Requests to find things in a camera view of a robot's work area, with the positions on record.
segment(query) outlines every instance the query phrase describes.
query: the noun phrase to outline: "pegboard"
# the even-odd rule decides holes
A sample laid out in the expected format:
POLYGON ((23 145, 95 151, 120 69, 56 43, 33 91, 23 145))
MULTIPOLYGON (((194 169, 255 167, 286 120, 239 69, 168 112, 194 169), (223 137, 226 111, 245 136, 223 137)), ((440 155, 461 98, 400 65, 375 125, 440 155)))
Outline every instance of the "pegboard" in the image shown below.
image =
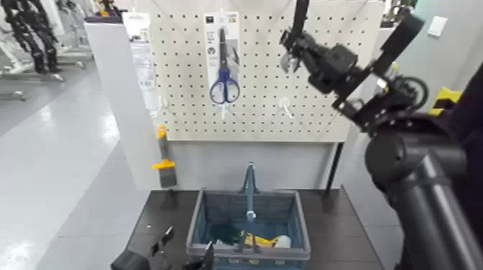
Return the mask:
MULTIPOLYGON (((310 2, 305 30, 318 42, 346 45, 366 65, 382 17, 381 1, 310 2)), ((295 2, 287 0, 140 1, 151 15, 152 57, 157 90, 166 101, 155 124, 165 124, 172 140, 201 141, 344 141, 349 122, 331 108, 335 96, 308 84, 308 72, 285 74, 279 45, 291 27, 295 2), (203 13, 240 14, 239 99, 226 118, 208 96, 203 13), (289 118, 279 108, 290 101, 289 118)))

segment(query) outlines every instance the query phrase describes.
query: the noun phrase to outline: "basket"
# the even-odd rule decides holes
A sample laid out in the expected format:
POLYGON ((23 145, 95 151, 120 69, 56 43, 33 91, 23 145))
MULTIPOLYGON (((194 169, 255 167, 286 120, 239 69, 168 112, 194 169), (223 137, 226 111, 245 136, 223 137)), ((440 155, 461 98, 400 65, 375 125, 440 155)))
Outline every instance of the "basket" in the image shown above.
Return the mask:
POLYGON ((245 234, 238 246, 214 246, 215 269, 304 269, 310 258, 311 245, 298 192, 260 192, 255 186, 253 163, 240 191, 200 190, 186 253, 202 257, 206 244, 213 240, 211 226, 219 224, 229 224, 245 234), (245 248, 247 232, 267 239, 289 236, 292 244, 290 248, 245 248))

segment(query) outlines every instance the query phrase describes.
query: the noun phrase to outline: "basket handle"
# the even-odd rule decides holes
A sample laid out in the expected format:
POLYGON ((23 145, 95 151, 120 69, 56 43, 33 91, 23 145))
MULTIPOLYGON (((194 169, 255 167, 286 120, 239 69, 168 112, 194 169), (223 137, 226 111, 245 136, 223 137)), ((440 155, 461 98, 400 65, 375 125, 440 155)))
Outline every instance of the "basket handle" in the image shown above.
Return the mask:
MULTIPOLYGON (((253 195, 258 194, 257 186, 255 185, 255 171, 253 162, 248 163, 247 174, 245 175, 245 181, 243 187, 241 187, 240 193, 247 194, 247 228, 243 232, 243 236, 240 238, 239 246, 237 251, 243 251, 245 247, 245 239, 249 231, 253 231, 253 226, 255 223, 255 218, 257 214, 253 211, 253 195)), ((260 249, 255 241, 255 234, 252 234, 253 240, 253 250, 255 253, 259 253, 260 249)))

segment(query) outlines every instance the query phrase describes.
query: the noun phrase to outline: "white object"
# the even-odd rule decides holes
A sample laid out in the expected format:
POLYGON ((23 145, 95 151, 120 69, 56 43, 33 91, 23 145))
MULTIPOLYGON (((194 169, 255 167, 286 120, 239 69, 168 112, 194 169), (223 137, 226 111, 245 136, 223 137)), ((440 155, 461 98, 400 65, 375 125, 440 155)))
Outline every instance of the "white object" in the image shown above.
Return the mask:
MULTIPOLYGON (((285 53, 280 36, 292 26, 295 2, 218 3, 138 1, 138 11, 149 12, 152 18, 152 57, 161 79, 157 92, 169 101, 173 112, 158 117, 155 124, 165 124, 170 140, 176 141, 345 141, 350 123, 343 116, 334 118, 337 112, 331 104, 335 96, 312 87, 303 65, 295 74, 285 74, 277 67, 285 53), (233 114, 227 113, 222 121, 219 107, 212 106, 208 96, 203 31, 203 15, 215 11, 219 16, 220 8, 224 14, 239 13, 240 31, 240 96, 229 107, 233 114), (290 99, 297 121, 277 113, 284 96, 290 99)), ((358 54, 358 65, 365 67, 371 59, 383 6, 383 2, 373 0, 311 1, 305 31, 322 45, 346 45, 358 54)))
POLYGON ((158 172, 151 165, 161 160, 161 152, 144 107, 126 28, 123 24, 85 26, 134 183, 140 190, 160 189, 158 172), (106 40, 116 46, 106 46, 106 40))
POLYGON ((277 243, 273 246, 274 248, 291 248, 292 247, 292 239, 288 236, 280 236, 277 240, 277 243))
POLYGON ((444 27, 446 26, 447 21, 448 21, 448 18, 434 16, 433 20, 431 21, 431 24, 429 25, 428 34, 430 36, 440 37, 441 34, 443 33, 443 30, 444 30, 444 27))
POLYGON ((292 113, 288 110, 288 107, 290 107, 290 100, 287 97, 283 97, 280 99, 278 102, 278 108, 282 109, 285 111, 287 114, 288 118, 294 119, 295 117, 292 115, 292 113))

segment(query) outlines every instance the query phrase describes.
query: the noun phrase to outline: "scissors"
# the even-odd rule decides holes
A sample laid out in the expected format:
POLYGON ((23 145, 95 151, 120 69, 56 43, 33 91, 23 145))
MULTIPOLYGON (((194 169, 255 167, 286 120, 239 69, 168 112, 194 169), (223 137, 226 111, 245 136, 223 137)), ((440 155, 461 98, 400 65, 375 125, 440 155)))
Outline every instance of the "scissors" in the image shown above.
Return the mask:
POLYGON ((210 88, 210 98, 214 103, 232 103, 240 96, 238 83, 230 77, 230 69, 226 60, 225 29, 220 29, 220 68, 218 80, 210 88))

